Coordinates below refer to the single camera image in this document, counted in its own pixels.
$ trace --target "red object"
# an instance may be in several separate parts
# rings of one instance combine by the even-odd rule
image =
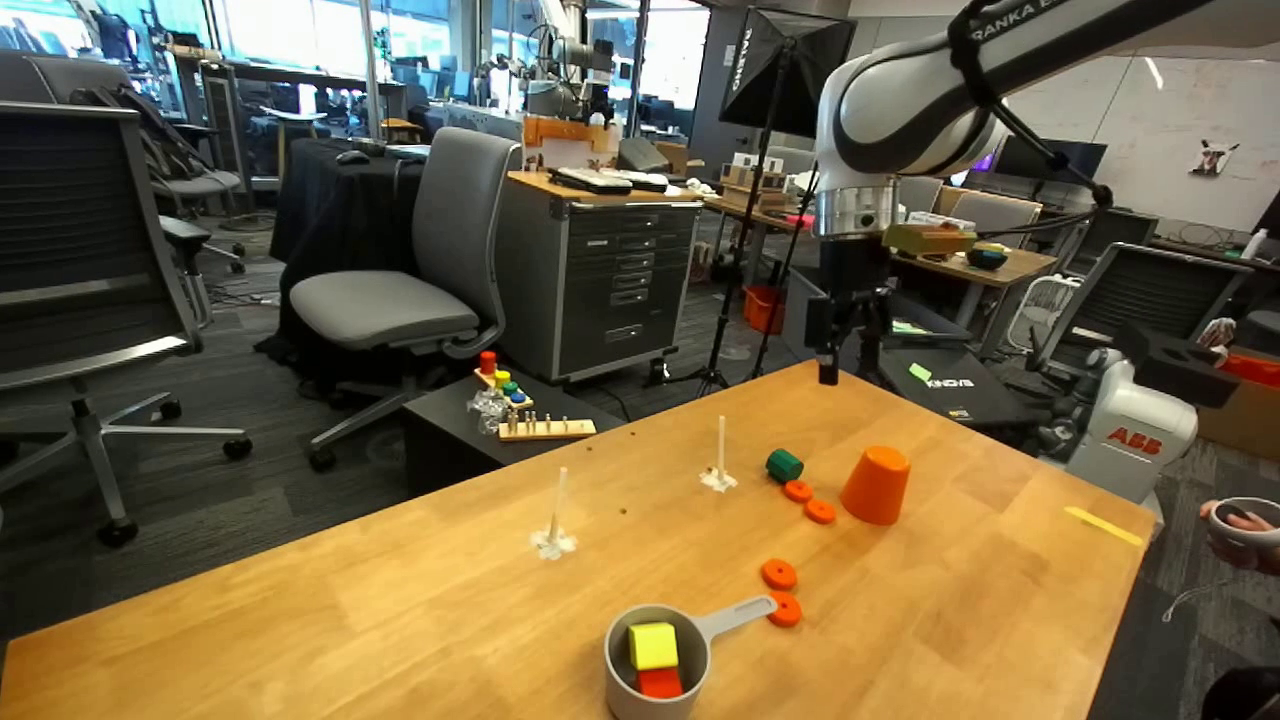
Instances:
[[[809,486],[805,481],[787,481],[787,484],[783,484],[783,496],[797,501],[797,503],[809,503],[809,501],[814,501],[814,486]]]
[[[682,669],[635,672],[635,682],[644,696],[682,696],[686,692]]]
[[[797,566],[787,558],[776,558],[776,557],[765,558],[759,574],[765,574],[767,586],[797,586]]]
[[[776,601],[776,611],[767,611],[767,623],[797,629],[805,607],[793,592],[767,592]]]
[[[805,212],[805,217],[787,217],[793,226],[814,226],[817,218]]]
[[[1248,353],[1233,353],[1220,371],[1251,380],[1251,385],[1280,385],[1280,361],[1271,355],[1248,355]]]
[[[483,371],[483,374],[498,371],[498,353],[481,353],[481,371]]]
[[[899,449],[871,444],[843,481],[840,503],[869,520],[893,525],[909,496],[911,461]]]
[[[747,293],[743,293],[743,323],[757,328],[757,333],[765,333],[767,312],[771,312],[779,299],[783,299],[783,293],[776,293],[776,288],[765,288],[765,283],[747,288]],[[779,328],[783,328],[783,312],[771,312],[767,337],[776,337]]]
[[[805,503],[805,515],[817,520],[817,525],[838,525],[838,508],[824,503],[824,501],[809,501],[809,503]]]

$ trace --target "chair armrest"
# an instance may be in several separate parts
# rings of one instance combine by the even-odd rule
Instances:
[[[209,244],[212,241],[209,226],[179,218],[179,217],[160,217],[160,233],[168,244]]]

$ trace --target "filing cabinet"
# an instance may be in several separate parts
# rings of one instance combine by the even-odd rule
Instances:
[[[700,199],[589,194],[513,171],[502,217],[502,349],[544,380],[589,380],[662,361],[691,258]]]

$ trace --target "small green object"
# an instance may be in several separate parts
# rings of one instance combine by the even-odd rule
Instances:
[[[776,449],[776,452],[767,452],[765,467],[767,467],[767,481],[787,484],[787,481],[797,481],[805,472],[805,461],[783,452],[783,449]]]

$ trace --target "lamp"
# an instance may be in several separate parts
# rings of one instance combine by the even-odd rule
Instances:
[[[852,19],[833,17],[797,17],[779,8],[751,8],[743,17],[741,51],[733,63],[733,84],[719,105],[719,118],[757,122],[757,171],[765,171],[771,132],[817,137],[817,105],[824,80],[838,63],[849,58]],[[759,199],[759,176],[747,186],[743,224],[736,237],[736,258],[743,258],[751,212]],[[710,362],[697,371],[700,380],[723,385],[719,374],[719,343],[733,307],[733,288],[723,288],[716,338]]]

